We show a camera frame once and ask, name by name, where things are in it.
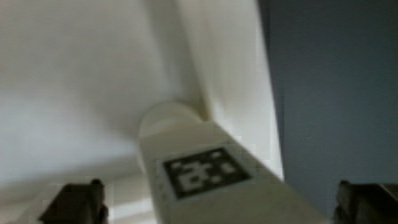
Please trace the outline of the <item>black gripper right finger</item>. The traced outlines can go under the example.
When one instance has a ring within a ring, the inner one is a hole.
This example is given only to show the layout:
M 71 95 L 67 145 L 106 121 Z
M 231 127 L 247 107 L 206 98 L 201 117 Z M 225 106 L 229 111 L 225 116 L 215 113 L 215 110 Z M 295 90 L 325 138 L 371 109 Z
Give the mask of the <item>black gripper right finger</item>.
M 398 224 L 398 184 L 339 182 L 334 224 Z

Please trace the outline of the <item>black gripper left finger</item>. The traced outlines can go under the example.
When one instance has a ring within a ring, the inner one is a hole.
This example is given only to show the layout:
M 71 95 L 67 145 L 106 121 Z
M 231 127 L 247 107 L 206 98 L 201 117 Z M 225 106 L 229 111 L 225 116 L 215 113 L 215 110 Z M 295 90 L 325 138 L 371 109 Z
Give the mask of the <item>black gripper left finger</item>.
M 42 224 L 108 224 L 105 185 L 99 179 L 64 185 L 39 216 Z

